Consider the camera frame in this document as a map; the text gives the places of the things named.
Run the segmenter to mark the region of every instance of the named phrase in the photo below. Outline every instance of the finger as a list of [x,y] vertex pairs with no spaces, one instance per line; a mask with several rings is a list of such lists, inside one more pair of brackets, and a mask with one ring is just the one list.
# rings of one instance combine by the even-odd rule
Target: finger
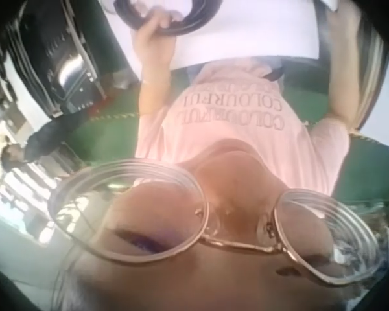
[[164,10],[160,8],[155,9],[151,14],[149,21],[147,21],[143,26],[141,26],[141,28],[137,31],[137,39],[144,42],[148,41],[160,26],[164,15]]
[[148,13],[147,5],[142,1],[134,3],[134,8],[139,12],[141,17],[146,17]]
[[182,21],[184,16],[179,11],[172,10],[170,11],[172,21]]

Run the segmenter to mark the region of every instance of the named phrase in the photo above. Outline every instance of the black cable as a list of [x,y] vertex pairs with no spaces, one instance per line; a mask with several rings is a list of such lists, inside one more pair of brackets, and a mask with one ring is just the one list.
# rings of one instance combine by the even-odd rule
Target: black cable
[[[222,0],[192,0],[192,10],[183,21],[173,21],[169,28],[159,29],[158,33],[165,36],[182,36],[194,32],[215,17],[221,4]],[[146,21],[130,0],[115,0],[114,7],[122,21],[134,30],[139,29]]]

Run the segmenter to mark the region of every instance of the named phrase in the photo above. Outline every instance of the man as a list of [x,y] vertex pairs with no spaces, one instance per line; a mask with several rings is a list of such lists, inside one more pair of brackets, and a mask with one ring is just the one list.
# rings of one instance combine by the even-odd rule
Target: man
[[10,172],[13,168],[21,167],[25,163],[32,163],[38,161],[41,157],[48,156],[111,100],[111,96],[108,96],[92,107],[52,118],[49,123],[42,126],[39,131],[27,139],[24,147],[20,144],[8,144],[3,148],[0,157],[3,170]]

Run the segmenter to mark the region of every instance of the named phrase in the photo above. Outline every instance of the hair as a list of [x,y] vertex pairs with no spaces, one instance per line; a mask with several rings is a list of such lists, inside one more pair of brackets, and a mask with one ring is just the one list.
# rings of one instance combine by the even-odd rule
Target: hair
[[23,165],[22,161],[17,161],[17,160],[11,160],[10,159],[10,153],[8,152],[8,149],[14,146],[14,144],[8,144],[5,146],[0,155],[0,162],[1,162],[1,167],[3,170],[8,173],[10,172],[13,168],[21,167]]

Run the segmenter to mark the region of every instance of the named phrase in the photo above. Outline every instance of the eye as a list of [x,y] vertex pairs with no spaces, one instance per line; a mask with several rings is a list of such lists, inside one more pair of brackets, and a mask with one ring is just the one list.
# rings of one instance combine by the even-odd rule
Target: eye
[[152,238],[149,238],[145,235],[139,233],[127,231],[127,230],[114,230],[113,233],[118,236],[121,240],[137,247],[142,251],[147,251],[151,254],[163,253],[170,249],[170,247],[165,246]]

